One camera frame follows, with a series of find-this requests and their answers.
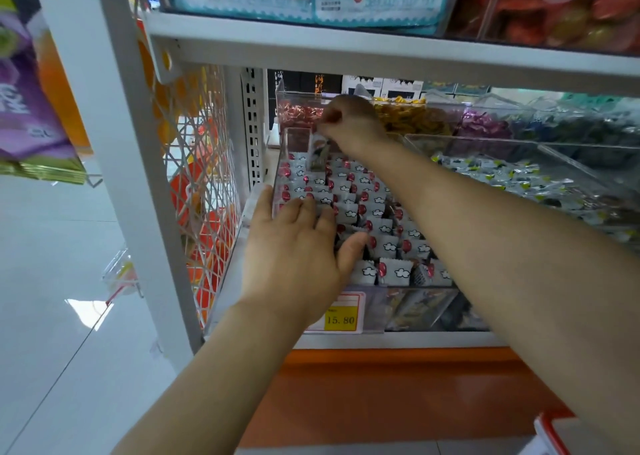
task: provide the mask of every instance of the wire mesh panel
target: wire mesh panel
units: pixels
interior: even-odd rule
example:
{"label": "wire mesh panel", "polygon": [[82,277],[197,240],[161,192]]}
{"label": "wire mesh panel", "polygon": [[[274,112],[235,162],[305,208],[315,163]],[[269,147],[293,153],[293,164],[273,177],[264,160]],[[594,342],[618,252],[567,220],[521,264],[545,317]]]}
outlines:
{"label": "wire mesh panel", "polygon": [[[233,246],[240,205],[227,130],[224,77],[217,66],[185,71],[170,85],[149,70],[150,99],[201,326],[207,321]],[[130,260],[105,272],[112,301],[135,289]]]}

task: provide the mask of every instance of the yellow price label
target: yellow price label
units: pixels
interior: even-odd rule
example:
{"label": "yellow price label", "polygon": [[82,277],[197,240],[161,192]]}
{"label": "yellow price label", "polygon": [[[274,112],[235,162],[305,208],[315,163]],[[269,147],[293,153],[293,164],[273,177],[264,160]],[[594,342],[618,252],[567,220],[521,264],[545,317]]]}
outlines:
{"label": "yellow price label", "polygon": [[355,332],[357,328],[357,306],[332,305],[324,314],[324,330]]}

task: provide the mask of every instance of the orange base panel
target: orange base panel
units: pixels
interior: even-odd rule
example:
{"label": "orange base panel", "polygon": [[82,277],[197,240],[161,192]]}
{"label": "orange base panel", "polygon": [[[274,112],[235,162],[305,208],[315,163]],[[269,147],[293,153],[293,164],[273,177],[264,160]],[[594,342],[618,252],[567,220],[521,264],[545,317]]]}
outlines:
{"label": "orange base panel", "polygon": [[241,447],[533,435],[564,404],[507,347],[298,350]]}

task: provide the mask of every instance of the person's right hand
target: person's right hand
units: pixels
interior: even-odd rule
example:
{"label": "person's right hand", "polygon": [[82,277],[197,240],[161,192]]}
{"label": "person's right hand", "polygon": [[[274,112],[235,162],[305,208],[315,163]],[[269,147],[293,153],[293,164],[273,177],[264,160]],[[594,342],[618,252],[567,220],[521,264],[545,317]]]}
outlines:
{"label": "person's right hand", "polygon": [[324,109],[317,129],[361,162],[369,145],[390,140],[371,103],[353,95],[336,96]]}

